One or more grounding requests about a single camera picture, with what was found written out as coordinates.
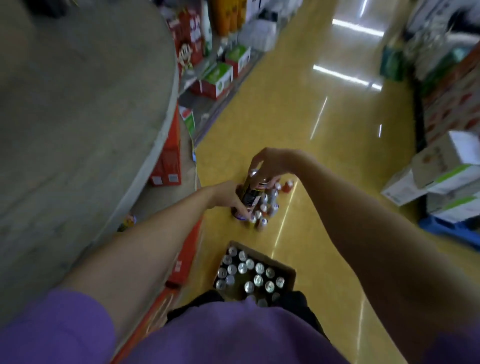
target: cluster of cans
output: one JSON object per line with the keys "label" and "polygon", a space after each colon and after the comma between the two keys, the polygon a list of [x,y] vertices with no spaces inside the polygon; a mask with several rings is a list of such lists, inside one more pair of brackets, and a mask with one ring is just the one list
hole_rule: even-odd
{"label": "cluster of cans", "polygon": [[[288,180],[283,187],[279,182],[276,182],[273,188],[267,189],[270,180],[263,179],[258,186],[251,187],[250,180],[257,171],[257,169],[249,171],[245,184],[238,191],[238,195],[242,203],[247,207],[247,210],[252,213],[250,220],[246,221],[247,225],[261,231],[268,224],[267,216],[272,218],[278,212],[278,203],[276,201],[278,193],[280,191],[290,192],[293,188],[293,181]],[[233,210],[232,213],[237,219],[245,220],[238,211]]]}
{"label": "cluster of cans", "polygon": [[[237,254],[240,260],[238,267],[232,263],[232,257],[237,256]],[[275,292],[275,289],[282,289],[285,285],[285,279],[283,277],[277,277],[274,282],[275,270],[272,267],[265,269],[263,263],[255,263],[253,259],[248,257],[246,252],[243,250],[238,252],[237,248],[234,246],[229,247],[228,254],[223,256],[222,263],[226,265],[227,268],[220,267],[218,269],[215,287],[219,291],[224,290],[226,286],[235,284],[235,274],[245,274],[247,271],[255,269],[256,275],[253,278],[253,281],[246,282],[243,287],[247,295],[255,298],[253,295],[255,287],[257,287],[257,289],[262,289],[262,287],[264,287],[267,293],[272,294],[272,302],[280,298],[280,294]],[[267,279],[265,283],[263,278],[264,274]],[[267,307],[268,303],[265,299],[260,299],[258,305]]]}

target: purple shirt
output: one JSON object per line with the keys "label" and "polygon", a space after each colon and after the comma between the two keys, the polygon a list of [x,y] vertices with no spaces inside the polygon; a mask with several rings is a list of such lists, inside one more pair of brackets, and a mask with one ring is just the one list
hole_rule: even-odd
{"label": "purple shirt", "polygon": [[[103,364],[115,347],[114,327],[94,299],[52,290],[0,331],[2,363]],[[343,356],[310,325],[253,300],[194,307],[141,341],[123,363],[328,363]],[[424,364],[480,363],[480,325],[440,337]]]}

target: open cardboard box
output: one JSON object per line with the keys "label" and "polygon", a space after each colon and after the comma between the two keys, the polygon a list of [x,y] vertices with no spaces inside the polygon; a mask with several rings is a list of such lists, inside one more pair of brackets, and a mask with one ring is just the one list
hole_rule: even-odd
{"label": "open cardboard box", "polygon": [[[261,287],[255,287],[255,290],[253,291],[253,295],[257,299],[265,298],[268,302],[268,305],[271,306],[272,304],[272,293],[268,293],[265,290],[265,283],[268,280],[271,280],[273,283],[275,283],[275,280],[277,277],[283,277],[285,279],[285,284],[282,288],[278,288],[275,285],[275,290],[274,292],[278,292],[280,295],[286,292],[293,291],[293,286],[295,285],[295,278],[297,277],[297,272],[289,266],[286,266],[285,264],[282,264],[276,260],[273,260],[272,258],[266,256],[265,254],[262,254],[256,250],[253,250],[252,248],[249,248],[239,242],[235,241],[230,241],[228,244],[227,248],[225,249],[225,254],[228,254],[228,249],[229,247],[234,246],[238,249],[238,252],[244,251],[248,254],[248,258],[253,259],[255,264],[258,262],[263,263],[265,266],[265,269],[268,267],[272,267],[275,270],[275,277],[272,279],[268,279],[264,274],[262,274],[262,277],[264,279],[264,283]],[[237,267],[239,263],[241,263],[239,256],[232,257],[232,264],[235,264]],[[223,261],[220,260],[220,265],[219,267],[224,267],[225,269],[227,266],[223,264]],[[247,298],[248,294],[245,292],[244,285],[246,282],[251,281],[253,282],[253,277],[255,277],[257,273],[255,272],[255,269],[252,270],[247,270],[245,274],[240,274],[237,272],[235,274],[235,283],[231,286],[226,286],[226,288],[222,291],[218,291],[222,297],[227,300],[227,301],[241,301]],[[215,282],[217,281],[218,277],[215,276],[215,279],[213,281],[213,288],[215,289]]]}

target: blue pallet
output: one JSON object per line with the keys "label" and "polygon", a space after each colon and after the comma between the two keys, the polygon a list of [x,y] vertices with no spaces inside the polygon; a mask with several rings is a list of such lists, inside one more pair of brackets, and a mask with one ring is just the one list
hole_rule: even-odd
{"label": "blue pallet", "polygon": [[464,222],[452,224],[451,222],[441,220],[434,216],[428,216],[419,221],[419,226],[421,229],[424,229],[432,234],[446,234],[454,236],[466,241],[475,249],[480,250],[480,234],[471,231]]}

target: shiny floor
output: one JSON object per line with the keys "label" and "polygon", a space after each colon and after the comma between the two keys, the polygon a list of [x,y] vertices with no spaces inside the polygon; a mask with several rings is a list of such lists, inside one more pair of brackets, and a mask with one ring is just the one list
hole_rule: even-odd
{"label": "shiny floor", "polygon": [[[409,6],[407,0],[304,0],[275,50],[199,145],[202,185],[242,182],[264,146],[302,148],[397,209],[379,191],[414,154],[412,95],[407,84],[385,81],[378,70],[382,47],[401,29]],[[281,195],[279,204],[263,232],[248,230],[226,209],[206,213],[181,303],[212,286],[226,245],[237,240],[296,269],[295,289],[306,294],[326,334],[351,363],[404,363],[302,185]],[[417,218],[414,204],[399,212]],[[480,254],[433,239],[480,282]]]}

